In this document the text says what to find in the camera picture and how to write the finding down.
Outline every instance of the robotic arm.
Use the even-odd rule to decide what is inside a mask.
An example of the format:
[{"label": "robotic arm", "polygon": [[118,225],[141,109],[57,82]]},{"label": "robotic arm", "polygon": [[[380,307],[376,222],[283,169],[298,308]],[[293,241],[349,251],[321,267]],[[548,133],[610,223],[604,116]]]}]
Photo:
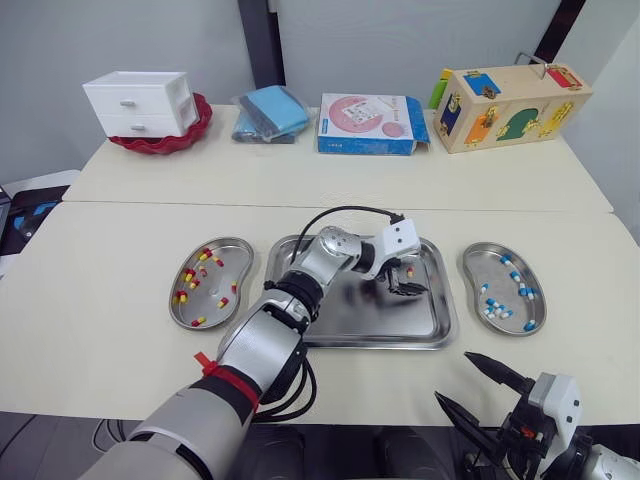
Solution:
[{"label": "robotic arm", "polygon": [[464,407],[436,392],[438,403],[470,441],[496,466],[521,480],[631,480],[640,464],[576,432],[582,398],[573,377],[542,373],[525,378],[479,353],[465,356],[485,375],[520,394],[504,423],[491,435]]},{"label": "robotic arm", "polygon": [[[265,285],[256,304],[232,323],[217,360],[198,354],[204,376],[169,398],[82,480],[224,478],[258,405],[281,399],[305,361],[302,335],[336,275],[353,270],[373,279],[388,262],[419,250],[411,220],[367,240],[337,227],[322,229],[280,281]],[[390,288],[403,292],[397,281]]]}]

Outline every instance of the drawer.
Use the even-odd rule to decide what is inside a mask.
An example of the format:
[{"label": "drawer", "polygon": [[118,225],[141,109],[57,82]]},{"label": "drawer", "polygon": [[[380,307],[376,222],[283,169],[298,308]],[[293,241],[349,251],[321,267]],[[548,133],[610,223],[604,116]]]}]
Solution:
[{"label": "drawer", "polygon": [[172,116],[98,115],[107,137],[180,137],[184,134]]},{"label": "drawer", "polygon": [[163,87],[85,86],[85,91],[98,115],[173,115]]}]

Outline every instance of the plastic bag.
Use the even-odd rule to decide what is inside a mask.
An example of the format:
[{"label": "plastic bag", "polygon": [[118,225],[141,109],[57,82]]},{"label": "plastic bag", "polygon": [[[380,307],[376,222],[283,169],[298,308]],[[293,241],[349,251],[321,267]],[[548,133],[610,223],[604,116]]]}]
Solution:
[{"label": "plastic bag", "polygon": [[285,133],[279,137],[273,137],[271,142],[267,142],[262,138],[262,135],[256,131],[256,127],[251,123],[249,116],[243,111],[240,111],[238,120],[236,120],[236,124],[233,126],[231,138],[241,143],[294,143],[296,141],[296,134]]},{"label": "plastic bag", "polygon": [[299,132],[311,119],[307,105],[280,85],[260,88],[231,101],[247,114],[256,132],[266,142]]}]

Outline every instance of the white drawer cabinet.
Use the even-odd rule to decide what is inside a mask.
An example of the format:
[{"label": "white drawer cabinet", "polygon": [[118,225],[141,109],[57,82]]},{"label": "white drawer cabinet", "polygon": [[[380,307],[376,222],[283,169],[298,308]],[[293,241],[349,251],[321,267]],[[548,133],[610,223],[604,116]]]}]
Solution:
[{"label": "white drawer cabinet", "polygon": [[198,119],[183,72],[112,72],[83,87],[108,137],[182,136]]}]

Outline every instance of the pink circle graphic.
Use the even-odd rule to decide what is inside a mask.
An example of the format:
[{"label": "pink circle graphic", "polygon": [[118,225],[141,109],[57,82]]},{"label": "pink circle graphic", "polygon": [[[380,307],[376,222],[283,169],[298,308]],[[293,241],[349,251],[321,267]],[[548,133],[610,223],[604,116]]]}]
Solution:
[{"label": "pink circle graphic", "polygon": [[329,107],[329,118],[336,127],[346,132],[363,133],[373,130],[382,122],[382,115],[376,115],[369,120],[358,123],[343,112],[345,108],[366,100],[365,97],[358,96],[343,97],[336,100],[331,104],[331,107]]},{"label": "pink circle graphic", "polygon": [[404,135],[404,127],[396,122],[387,122],[382,125],[382,131],[387,137],[401,137]]}]

